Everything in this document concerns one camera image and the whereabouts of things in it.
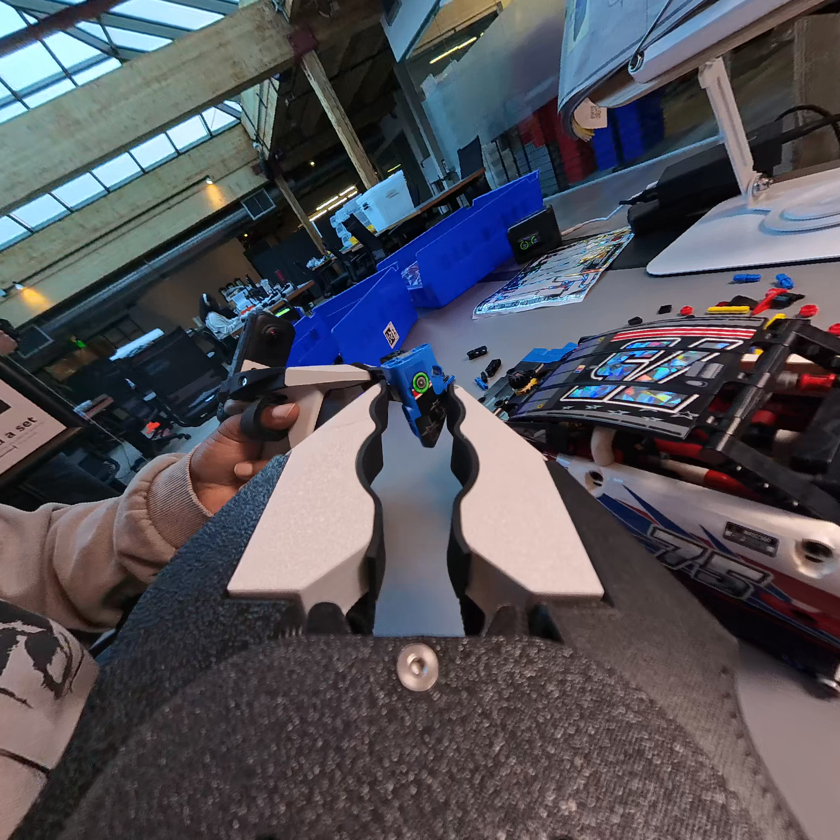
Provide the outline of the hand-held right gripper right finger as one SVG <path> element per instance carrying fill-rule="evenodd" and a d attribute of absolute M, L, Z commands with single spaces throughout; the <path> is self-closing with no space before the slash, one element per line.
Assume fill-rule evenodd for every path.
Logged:
<path fill-rule="evenodd" d="M 450 468 L 459 483 L 448 576 L 466 635 L 500 609 L 593 605 L 603 584 L 540 452 L 460 385 L 448 387 Z"/>

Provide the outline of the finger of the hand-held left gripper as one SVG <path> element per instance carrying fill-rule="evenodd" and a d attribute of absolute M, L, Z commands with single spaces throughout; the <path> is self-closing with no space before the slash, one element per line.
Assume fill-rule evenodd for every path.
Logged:
<path fill-rule="evenodd" d="M 290 366 L 285 369 L 283 390 L 315 389 L 330 391 L 368 385 L 373 382 L 371 372 L 356 364 L 323 364 Z"/>

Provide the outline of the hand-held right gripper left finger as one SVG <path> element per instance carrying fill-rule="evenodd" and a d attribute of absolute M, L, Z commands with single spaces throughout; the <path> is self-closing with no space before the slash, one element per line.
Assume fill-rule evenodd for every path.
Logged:
<path fill-rule="evenodd" d="M 369 383 L 316 427 L 327 385 L 290 390 L 299 415 L 289 451 L 227 595 L 284 601 L 304 620 L 337 608 L 351 632 L 371 634 L 385 571 L 382 503 L 372 483 L 382 470 L 389 388 Z"/>

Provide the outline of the blue lego panel piece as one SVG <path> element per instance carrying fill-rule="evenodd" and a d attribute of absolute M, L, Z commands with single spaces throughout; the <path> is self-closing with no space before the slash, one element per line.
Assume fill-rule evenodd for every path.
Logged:
<path fill-rule="evenodd" d="M 429 343 L 384 357 L 381 372 L 421 445 L 434 448 L 447 418 L 454 376 L 443 371 Z"/>

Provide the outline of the lego race car model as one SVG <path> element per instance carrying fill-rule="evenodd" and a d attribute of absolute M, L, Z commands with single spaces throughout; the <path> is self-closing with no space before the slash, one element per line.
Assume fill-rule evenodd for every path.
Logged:
<path fill-rule="evenodd" d="M 718 313 L 532 351 L 479 401 L 730 633 L 838 692 L 838 336 Z"/>

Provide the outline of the person's left forearm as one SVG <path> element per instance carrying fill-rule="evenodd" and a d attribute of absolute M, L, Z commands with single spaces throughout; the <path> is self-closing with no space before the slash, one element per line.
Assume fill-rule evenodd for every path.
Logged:
<path fill-rule="evenodd" d="M 120 497 L 34 511 L 1 506 L 2 602 L 94 634 L 116 627 L 212 514 L 191 482 L 192 455 L 152 460 Z"/>

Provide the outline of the lego sticker sheet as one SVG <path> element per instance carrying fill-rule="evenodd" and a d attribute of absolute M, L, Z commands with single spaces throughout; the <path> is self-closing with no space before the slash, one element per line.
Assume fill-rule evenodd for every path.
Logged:
<path fill-rule="evenodd" d="M 630 227 L 622 227 L 536 258 L 479 303 L 472 318 L 489 319 L 581 302 L 633 237 Z"/>

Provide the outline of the pile of small lego pieces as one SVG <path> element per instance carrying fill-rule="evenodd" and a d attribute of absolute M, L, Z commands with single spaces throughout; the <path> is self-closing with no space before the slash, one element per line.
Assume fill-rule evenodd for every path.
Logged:
<path fill-rule="evenodd" d="M 779 272 L 761 297 L 739 294 L 709 306 L 703 311 L 684 306 L 676 314 L 683 319 L 696 319 L 700 316 L 767 317 L 772 322 L 781 319 L 788 310 L 793 308 L 795 308 L 794 315 L 799 319 L 814 319 L 820 313 L 815 303 L 807 301 L 806 295 L 800 291 L 796 280 L 787 272 Z"/>

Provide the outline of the lego instruction booklet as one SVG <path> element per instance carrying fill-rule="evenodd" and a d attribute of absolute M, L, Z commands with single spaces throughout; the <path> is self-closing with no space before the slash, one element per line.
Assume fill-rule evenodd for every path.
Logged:
<path fill-rule="evenodd" d="M 652 40 L 707 6 L 708 1 L 568 1 L 560 57 L 558 112 L 563 129 L 589 141 L 593 129 L 575 111 L 594 102 L 593 90 L 608 81 Z"/>

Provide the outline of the person's left hand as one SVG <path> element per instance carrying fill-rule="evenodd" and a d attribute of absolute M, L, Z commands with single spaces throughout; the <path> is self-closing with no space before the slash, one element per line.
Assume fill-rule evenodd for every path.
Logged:
<path fill-rule="evenodd" d="M 188 474 L 197 502 L 209 516 L 218 513 L 274 457 L 271 442 L 242 430 L 242 414 L 230 416 L 191 453 Z"/>

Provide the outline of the blue bin with tag label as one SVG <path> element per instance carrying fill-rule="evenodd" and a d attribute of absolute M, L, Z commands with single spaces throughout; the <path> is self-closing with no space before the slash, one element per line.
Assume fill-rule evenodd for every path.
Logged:
<path fill-rule="evenodd" d="M 398 268 L 391 266 L 321 302 L 294 325 L 289 366 L 363 363 L 376 366 L 399 350 L 417 311 Z"/>

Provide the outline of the white storage box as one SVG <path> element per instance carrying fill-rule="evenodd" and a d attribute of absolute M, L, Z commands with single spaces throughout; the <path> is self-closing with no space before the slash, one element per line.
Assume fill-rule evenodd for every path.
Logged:
<path fill-rule="evenodd" d="M 403 170 L 366 191 L 358 203 L 356 214 L 365 226 L 376 234 L 399 223 L 415 209 L 415 204 Z"/>

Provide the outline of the large blue storage bin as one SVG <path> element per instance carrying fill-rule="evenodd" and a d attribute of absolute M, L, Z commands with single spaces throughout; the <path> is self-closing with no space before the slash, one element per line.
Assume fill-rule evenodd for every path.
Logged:
<path fill-rule="evenodd" d="M 509 227 L 543 209 L 539 171 L 478 196 L 378 264 L 396 268 L 413 305 L 443 308 L 513 257 Z"/>

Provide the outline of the long work table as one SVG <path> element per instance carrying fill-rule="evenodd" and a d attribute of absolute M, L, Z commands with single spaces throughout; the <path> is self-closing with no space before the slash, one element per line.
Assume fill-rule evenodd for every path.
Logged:
<path fill-rule="evenodd" d="M 427 217 L 433 210 L 440 207 L 448 207 L 450 211 L 454 212 L 459 208 L 458 199 L 460 197 L 466 196 L 468 193 L 477 193 L 479 188 L 485 186 L 489 186 L 487 182 L 487 169 L 481 167 L 455 185 L 450 186 L 446 191 L 432 197 L 429 201 L 415 208 L 407 216 L 387 225 L 382 232 L 394 230 L 412 222 L 416 218 Z"/>

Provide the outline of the black charger with green display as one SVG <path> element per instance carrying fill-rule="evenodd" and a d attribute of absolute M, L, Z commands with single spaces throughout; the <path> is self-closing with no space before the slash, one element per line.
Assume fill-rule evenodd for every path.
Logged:
<path fill-rule="evenodd" d="M 510 226 L 507 240 L 519 265 L 547 255 L 563 244 L 557 217 L 549 205 Z"/>

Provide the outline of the black white marker board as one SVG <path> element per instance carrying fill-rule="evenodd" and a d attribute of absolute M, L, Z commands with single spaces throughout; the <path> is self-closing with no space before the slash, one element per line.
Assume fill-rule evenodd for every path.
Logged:
<path fill-rule="evenodd" d="M 16 362 L 1 359 L 1 487 L 58 454 L 90 423 Z"/>

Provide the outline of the white book stand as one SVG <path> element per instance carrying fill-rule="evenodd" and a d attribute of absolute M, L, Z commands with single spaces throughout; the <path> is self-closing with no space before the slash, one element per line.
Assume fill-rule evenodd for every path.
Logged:
<path fill-rule="evenodd" d="M 816 1 L 720 1 L 664 35 L 653 24 L 627 69 L 658 88 L 696 69 L 739 194 L 712 208 L 648 265 L 655 277 L 838 259 L 838 167 L 776 182 L 755 169 L 723 54 L 821 5 Z"/>

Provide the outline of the black power adapter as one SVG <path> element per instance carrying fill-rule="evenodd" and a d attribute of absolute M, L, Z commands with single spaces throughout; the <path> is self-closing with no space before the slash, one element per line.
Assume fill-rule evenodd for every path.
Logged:
<path fill-rule="evenodd" d="M 680 161 L 625 201 L 627 222 L 636 236 L 682 233 L 712 208 L 741 193 L 727 159 Z"/>

